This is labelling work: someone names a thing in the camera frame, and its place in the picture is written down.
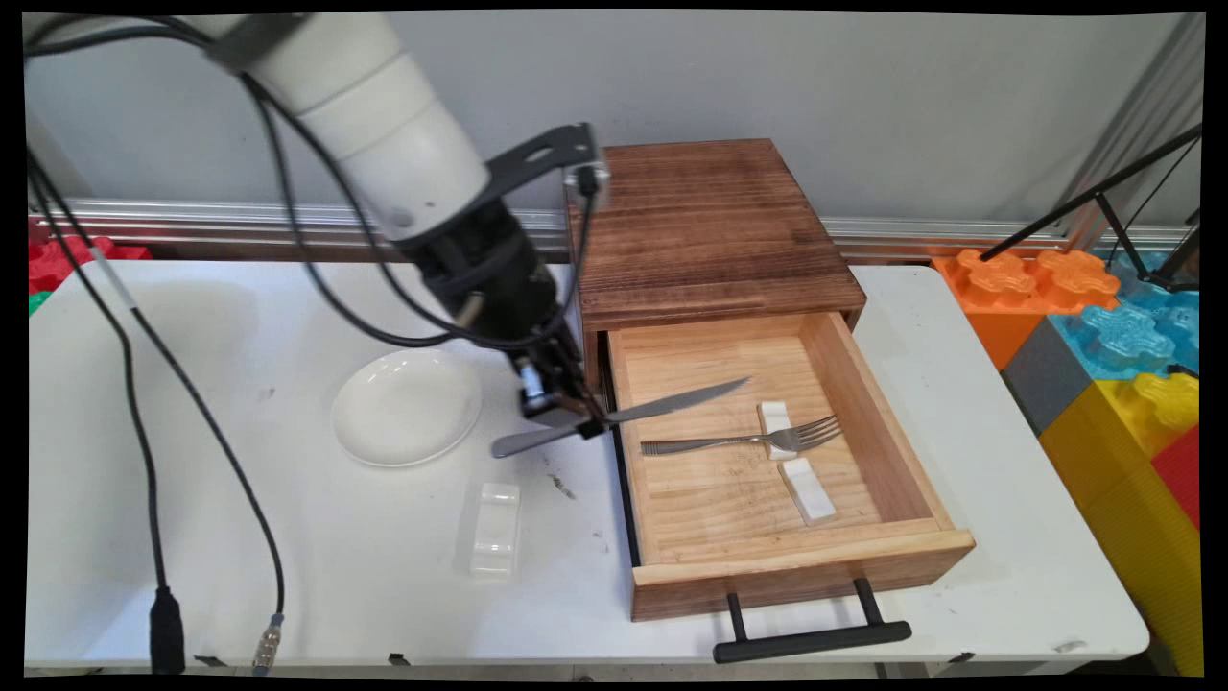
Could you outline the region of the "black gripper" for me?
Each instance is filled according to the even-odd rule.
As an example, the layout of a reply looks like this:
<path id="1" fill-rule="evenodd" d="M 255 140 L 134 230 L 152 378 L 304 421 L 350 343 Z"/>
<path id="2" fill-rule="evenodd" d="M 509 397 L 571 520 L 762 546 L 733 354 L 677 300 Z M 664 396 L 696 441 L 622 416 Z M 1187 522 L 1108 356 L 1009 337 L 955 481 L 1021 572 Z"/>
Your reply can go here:
<path id="1" fill-rule="evenodd" d="M 425 287 L 453 318 L 469 295 L 483 295 L 483 311 L 465 326 L 480 340 L 527 340 L 544 331 L 560 311 L 556 281 L 501 200 L 472 206 L 442 227 L 413 237 L 411 259 Z M 577 421 L 583 439 L 608 430 L 605 409 L 589 388 L 573 338 L 545 338 L 545 366 L 518 357 L 516 372 L 526 421 L 553 428 Z"/>

